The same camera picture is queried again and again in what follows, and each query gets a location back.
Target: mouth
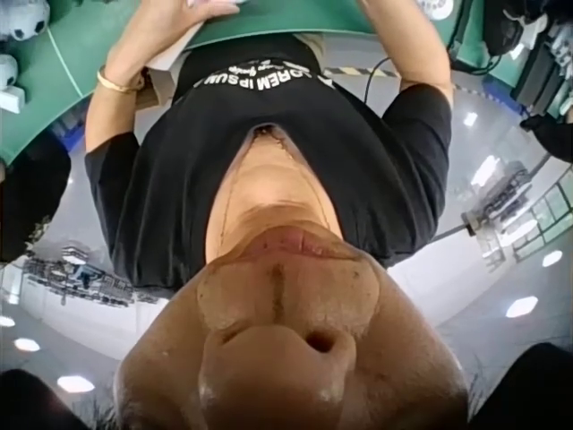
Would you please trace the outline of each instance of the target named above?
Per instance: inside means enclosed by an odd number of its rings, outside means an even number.
[[[260,257],[275,252],[325,259],[356,258],[345,244],[299,227],[276,227],[261,233],[245,247],[239,258]]]

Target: gold bracelet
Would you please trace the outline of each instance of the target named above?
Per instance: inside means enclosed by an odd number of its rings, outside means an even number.
[[[137,83],[132,87],[125,87],[122,85],[117,85],[116,83],[111,82],[106,76],[104,75],[106,67],[102,65],[98,70],[98,82],[101,83],[104,87],[108,90],[113,90],[117,92],[121,92],[123,94],[131,94],[132,92],[137,92],[141,90],[145,86],[145,79],[143,75],[140,73],[139,79]]]

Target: nose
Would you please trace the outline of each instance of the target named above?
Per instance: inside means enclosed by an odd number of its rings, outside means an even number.
[[[199,380],[203,416],[215,430],[336,428],[355,359],[355,341],[342,331],[302,336],[272,325],[211,334]]]

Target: green table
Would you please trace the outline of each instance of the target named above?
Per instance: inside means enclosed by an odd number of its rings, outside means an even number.
[[[73,0],[53,1],[49,31],[11,46],[10,53],[21,68],[18,85],[26,90],[28,103],[19,115],[2,113],[0,157],[8,164],[36,135],[93,92],[96,71],[136,4],[136,0],[117,0],[111,4],[85,1],[83,6],[76,7]],[[451,39],[460,7],[457,0],[452,16],[436,23],[444,43]],[[476,66],[483,65],[482,22],[483,0],[475,0],[460,59]],[[356,0],[252,0],[243,6],[241,15],[206,26],[192,44],[293,31],[373,37]],[[523,57],[518,62],[504,58],[493,74],[514,86],[526,61],[526,56]]]

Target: bracelet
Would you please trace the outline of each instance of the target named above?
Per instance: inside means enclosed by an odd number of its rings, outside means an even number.
[[[102,65],[98,70],[98,81],[108,90],[121,92],[123,94],[131,94],[132,92],[137,92],[141,90],[145,86],[145,79],[143,78],[142,74],[140,74],[137,83],[132,87],[117,85],[116,83],[113,83],[108,78],[106,78],[106,76],[104,75],[105,68],[106,67]]]

